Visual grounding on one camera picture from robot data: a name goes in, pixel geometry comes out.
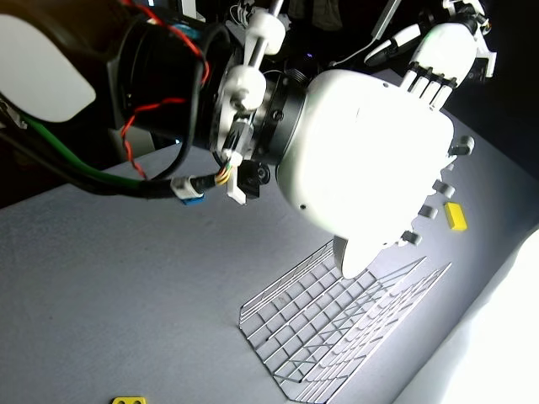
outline red wire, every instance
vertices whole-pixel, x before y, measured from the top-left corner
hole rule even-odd
[[[147,105],[141,105],[140,107],[136,107],[133,111],[133,115],[127,120],[124,127],[121,129],[120,136],[122,140],[122,144],[125,149],[125,153],[127,154],[127,160],[131,163],[131,166],[143,177],[144,179],[148,179],[146,173],[142,169],[142,166],[135,161],[135,158],[133,157],[133,149],[131,148],[130,142],[127,140],[127,131],[133,123],[135,122],[136,115],[141,112],[146,111],[152,111],[154,109],[157,109],[165,104],[183,104],[185,102],[185,99],[183,98],[165,98],[160,103],[156,104],[147,104]]]
[[[202,77],[202,83],[204,84],[206,82],[206,80],[210,76],[210,64],[205,59],[205,56],[200,51],[199,47],[196,46],[193,43],[193,41],[181,29],[177,29],[176,27],[173,27],[172,25],[168,25],[162,19],[160,19],[150,8],[146,6],[142,6],[140,4],[134,4],[132,0],[121,0],[121,2],[126,6],[135,7],[141,10],[148,18],[153,19],[157,23],[157,25],[165,27],[174,35],[176,35],[178,38],[180,38],[187,45],[187,47],[191,49],[191,51],[195,54],[195,56],[204,62],[204,75]]]

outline wire basket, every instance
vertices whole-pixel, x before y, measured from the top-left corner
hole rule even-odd
[[[418,280],[424,260],[344,279],[329,242],[245,303],[239,328],[288,398],[328,402],[451,266]]]

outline yellow block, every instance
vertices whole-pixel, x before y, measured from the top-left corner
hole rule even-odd
[[[112,404],[146,404],[144,397],[116,397]]]
[[[452,230],[465,231],[468,228],[462,206],[454,202],[447,202],[445,205],[447,221]]]

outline cable connector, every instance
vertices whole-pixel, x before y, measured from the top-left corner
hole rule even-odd
[[[193,184],[191,179],[193,177],[179,177],[172,178],[170,181],[170,188],[174,194],[186,205],[193,205],[204,200],[204,194],[199,193]]]

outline screw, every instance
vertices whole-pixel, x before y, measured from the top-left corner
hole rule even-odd
[[[281,121],[285,118],[285,115],[283,114],[283,111],[281,111],[280,109],[276,109],[275,111],[273,111],[273,113],[271,114],[271,119],[272,120],[277,120],[277,121]]]

